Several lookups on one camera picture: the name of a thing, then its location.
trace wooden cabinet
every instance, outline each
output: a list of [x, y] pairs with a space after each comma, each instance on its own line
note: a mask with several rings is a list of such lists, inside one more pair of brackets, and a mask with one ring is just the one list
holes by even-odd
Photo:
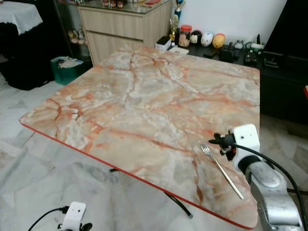
[[79, 6], [93, 65], [128, 43], [154, 47], [168, 35], [171, 4], [164, 1], [147, 13]]

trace trophy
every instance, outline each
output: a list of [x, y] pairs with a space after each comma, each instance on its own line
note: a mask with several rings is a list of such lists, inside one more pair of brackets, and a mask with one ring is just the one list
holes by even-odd
[[175, 41], [175, 35], [177, 33], [179, 25], [179, 17], [175, 14], [170, 18], [170, 35], [169, 37], [171, 38], [171, 41]]
[[174, 14], [180, 18], [182, 12], [181, 7], [185, 4], [185, 0], [173, 0], [173, 4], [175, 5]]

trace small white box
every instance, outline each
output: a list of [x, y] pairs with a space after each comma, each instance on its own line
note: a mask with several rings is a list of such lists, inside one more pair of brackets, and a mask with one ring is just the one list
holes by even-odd
[[159, 41], [155, 44], [155, 49], [166, 51], [170, 46], [171, 46], [171, 38], [165, 36], [161, 37]]

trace white tablecloth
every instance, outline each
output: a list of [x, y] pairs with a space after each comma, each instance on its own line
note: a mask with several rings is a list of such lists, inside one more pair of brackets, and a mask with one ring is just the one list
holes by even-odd
[[42, 23], [37, 8], [33, 4], [4, 1], [0, 4], [0, 23], [13, 23], [18, 34], [23, 34]]

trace cabinet drawer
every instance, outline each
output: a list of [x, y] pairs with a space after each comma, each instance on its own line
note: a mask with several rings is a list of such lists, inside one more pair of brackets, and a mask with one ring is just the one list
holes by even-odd
[[80, 10], [85, 30], [143, 40], [142, 17]]
[[99, 64], [103, 59], [107, 58], [110, 54], [117, 51], [125, 44], [143, 44], [142, 41], [132, 40], [128, 38], [124, 39], [91, 32], [87, 32], [87, 38], [94, 65]]

